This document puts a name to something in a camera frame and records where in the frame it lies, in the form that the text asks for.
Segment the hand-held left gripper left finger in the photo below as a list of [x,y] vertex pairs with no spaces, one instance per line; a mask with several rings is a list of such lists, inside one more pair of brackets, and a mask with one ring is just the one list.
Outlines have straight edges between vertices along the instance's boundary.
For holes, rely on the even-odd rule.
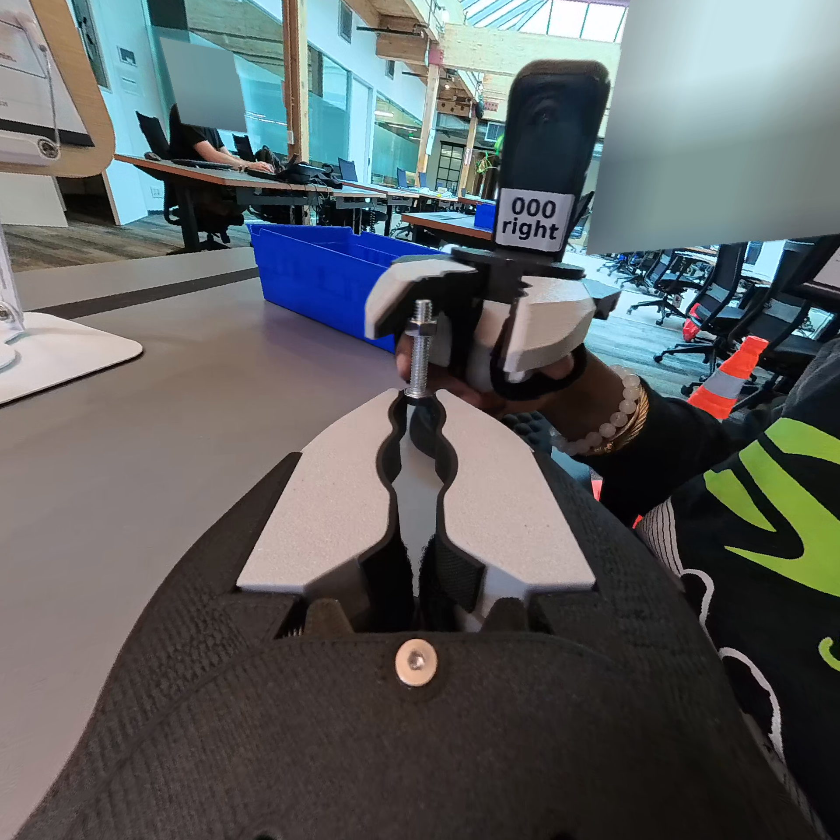
[[342,416],[300,453],[237,578],[243,592],[333,599],[351,621],[371,617],[362,562],[395,524],[381,455],[403,394],[390,389]]

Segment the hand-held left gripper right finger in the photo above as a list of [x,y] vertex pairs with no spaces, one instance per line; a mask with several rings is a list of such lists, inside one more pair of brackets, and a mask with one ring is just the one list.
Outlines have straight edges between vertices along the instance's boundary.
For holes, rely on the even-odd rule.
[[485,621],[499,600],[593,592],[595,574],[532,449],[447,391],[433,403],[437,496],[434,579],[456,621]]

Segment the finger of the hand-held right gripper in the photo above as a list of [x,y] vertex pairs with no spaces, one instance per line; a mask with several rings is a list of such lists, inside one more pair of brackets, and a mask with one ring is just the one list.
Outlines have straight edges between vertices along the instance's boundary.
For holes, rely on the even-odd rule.
[[375,282],[364,305],[364,336],[398,340],[407,330],[417,300],[432,302],[437,328],[429,360],[449,367],[456,321],[470,312],[476,297],[476,268],[448,256],[396,259]]
[[524,279],[501,336],[499,367],[505,375],[539,371],[580,345],[595,316],[582,280]]

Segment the long thin silver bolt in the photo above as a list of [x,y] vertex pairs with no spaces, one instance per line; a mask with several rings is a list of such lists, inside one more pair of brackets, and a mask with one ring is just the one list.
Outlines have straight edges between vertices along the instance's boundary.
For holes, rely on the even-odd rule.
[[434,337],[437,333],[437,320],[410,321],[405,334],[413,339],[411,367],[408,384],[404,389],[406,399],[413,404],[428,399],[428,366],[430,363]]

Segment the large blue plastic bin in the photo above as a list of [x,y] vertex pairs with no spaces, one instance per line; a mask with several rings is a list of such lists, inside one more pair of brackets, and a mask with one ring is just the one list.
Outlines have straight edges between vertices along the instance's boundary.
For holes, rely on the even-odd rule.
[[351,227],[247,223],[268,303],[364,340],[364,304],[398,258],[440,252]]

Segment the person's right hand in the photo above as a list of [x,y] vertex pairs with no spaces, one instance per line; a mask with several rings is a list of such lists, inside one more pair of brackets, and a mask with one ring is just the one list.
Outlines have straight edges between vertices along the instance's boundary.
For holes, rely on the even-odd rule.
[[445,368],[430,364],[427,379],[433,392],[446,390],[493,417],[540,413],[565,439],[573,442],[597,431],[623,401],[621,377],[593,355],[580,378],[536,401],[512,402],[494,392],[478,392]]

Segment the black mesh cushion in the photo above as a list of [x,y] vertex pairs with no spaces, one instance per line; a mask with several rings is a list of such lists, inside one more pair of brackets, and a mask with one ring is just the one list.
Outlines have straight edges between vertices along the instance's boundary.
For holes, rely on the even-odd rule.
[[501,421],[535,452],[564,452],[564,439],[541,413],[510,413]]

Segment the wooden office desk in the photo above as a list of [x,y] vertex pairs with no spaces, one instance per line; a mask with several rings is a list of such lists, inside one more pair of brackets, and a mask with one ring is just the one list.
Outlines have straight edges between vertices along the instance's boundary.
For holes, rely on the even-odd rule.
[[492,249],[492,233],[476,226],[476,217],[455,212],[404,213],[402,224],[408,226],[410,241],[433,249],[456,245]]
[[131,164],[152,177],[171,183],[178,208],[178,223],[182,229],[182,252],[186,254],[213,248],[208,239],[200,239],[196,222],[193,195],[200,186],[220,186],[233,190],[236,204],[242,207],[335,206],[337,210],[352,213],[351,227],[356,234],[361,231],[361,214],[372,212],[385,215],[384,235],[388,236],[394,212],[401,213],[415,201],[412,193],[399,193],[383,186],[368,188],[365,185],[351,185],[335,190],[325,185],[272,181],[253,170],[208,170],[125,154],[116,154],[114,160]]

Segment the black office chair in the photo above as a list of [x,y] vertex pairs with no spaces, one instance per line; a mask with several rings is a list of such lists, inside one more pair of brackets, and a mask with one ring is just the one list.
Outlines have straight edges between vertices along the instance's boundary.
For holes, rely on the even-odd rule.
[[731,288],[737,289],[741,269],[749,243],[720,245],[715,255],[701,252],[698,248],[667,249],[658,252],[655,262],[644,274],[644,290],[652,297],[631,305],[626,315],[631,316],[642,308],[656,311],[658,326],[668,318],[685,320],[687,311],[684,299],[691,293],[694,297],[689,306],[710,287],[718,286],[726,297]]
[[667,354],[701,354],[712,373],[752,335],[768,342],[759,358],[759,368],[776,380],[792,383],[821,348],[816,340],[795,334],[813,306],[811,299],[795,293],[805,291],[805,284],[816,278],[838,246],[836,234],[787,241],[773,281],[757,293],[743,315],[725,321],[722,332],[711,344],[667,349],[657,354],[654,362],[660,364]]

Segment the orange traffic cone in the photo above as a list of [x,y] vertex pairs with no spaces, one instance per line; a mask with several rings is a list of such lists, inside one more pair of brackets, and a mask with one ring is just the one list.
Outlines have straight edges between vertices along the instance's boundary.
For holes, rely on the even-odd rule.
[[736,352],[696,388],[688,398],[688,404],[718,421],[727,419],[768,346],[766,339],[754,335],[746,337]]

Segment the person's black printed shirt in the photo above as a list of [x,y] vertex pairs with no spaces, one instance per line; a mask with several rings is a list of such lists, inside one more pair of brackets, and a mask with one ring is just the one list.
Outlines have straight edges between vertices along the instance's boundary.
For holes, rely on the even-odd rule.
[[741,708],[831,838],[839,807],[839,352],[757,439],[641,517]]

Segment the sign on white stand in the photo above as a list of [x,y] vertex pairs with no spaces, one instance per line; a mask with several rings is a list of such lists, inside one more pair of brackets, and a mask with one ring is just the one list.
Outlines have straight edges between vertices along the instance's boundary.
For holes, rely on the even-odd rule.
[[[84,179],[115,156],[112,121],[67,2],[1,2],[3,173]],[[1,404],[138,358],[131,339],[25,311],[1,233]]]

